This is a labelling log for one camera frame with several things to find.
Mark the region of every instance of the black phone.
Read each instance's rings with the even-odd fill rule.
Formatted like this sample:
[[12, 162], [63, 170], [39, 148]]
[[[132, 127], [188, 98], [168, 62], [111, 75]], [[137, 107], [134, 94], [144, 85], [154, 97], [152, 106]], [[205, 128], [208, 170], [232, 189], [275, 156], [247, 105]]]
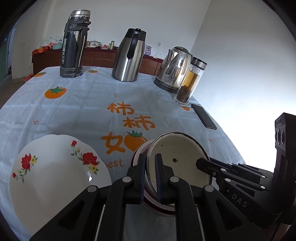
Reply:
[[211, 118], [202, 106], [192, 104], [191, 107], [194, 109], [195, 113], [198, 115], [198, 117], [200, 118], [200, 120], [206, 128], [217, 130], [217, 127], [215, 126], [214, 122], [211, 120]]

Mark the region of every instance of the kettle handle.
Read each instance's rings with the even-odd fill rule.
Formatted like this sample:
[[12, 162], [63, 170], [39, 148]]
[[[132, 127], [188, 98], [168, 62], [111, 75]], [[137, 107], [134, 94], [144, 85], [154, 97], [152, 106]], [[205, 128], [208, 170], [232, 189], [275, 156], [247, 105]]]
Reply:
[[128, 53], [126, 54], [126, 57], [128, 59], [133, 58], [133, 55], [135, 54], [135, 50], [136, 50], [136, 46], [139, 40], [139, 35], [138, 34], [134, 34], [133, 38], [131, 39], [131, 44], [130, 47], [128, 49]]

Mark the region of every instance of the electric kettle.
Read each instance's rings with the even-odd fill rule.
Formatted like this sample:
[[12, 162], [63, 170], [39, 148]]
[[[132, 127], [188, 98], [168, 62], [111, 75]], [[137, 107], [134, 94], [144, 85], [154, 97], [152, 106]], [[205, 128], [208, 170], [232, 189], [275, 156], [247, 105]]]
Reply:
[[192, 55], [183, 47], [177, 46], [169, 49], [154, 84], [168, 92], [177, 93], [191, 59]]
[[137, 79], [145, 50], [146, 32], [140, 28], [129, 28], [121, 41], [114, 61], [112, 77], [133, 82]]

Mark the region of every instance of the floor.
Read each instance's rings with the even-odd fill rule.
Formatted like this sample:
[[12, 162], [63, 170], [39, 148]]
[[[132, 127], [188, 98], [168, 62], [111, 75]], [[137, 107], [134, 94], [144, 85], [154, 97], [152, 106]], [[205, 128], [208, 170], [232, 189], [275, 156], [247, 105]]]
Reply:
[[8, 76], [5, 82], [0, 84], [0, 109], [24, 83], [24, 80], [15, 81]]

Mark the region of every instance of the orange box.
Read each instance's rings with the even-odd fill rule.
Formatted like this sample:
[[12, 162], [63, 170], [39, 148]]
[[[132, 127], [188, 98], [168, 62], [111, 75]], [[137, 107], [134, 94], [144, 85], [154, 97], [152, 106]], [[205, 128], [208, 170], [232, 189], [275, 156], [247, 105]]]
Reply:
[[45, 46], [45, 47], [42, 47], [42, 48], [39, 48], [39, 49], [35, 49], [32, 54], [37, 54], [37, 53], [44, 53], [44, 52], [47, 52], [50, 50], [50, 47], [49, 46]]

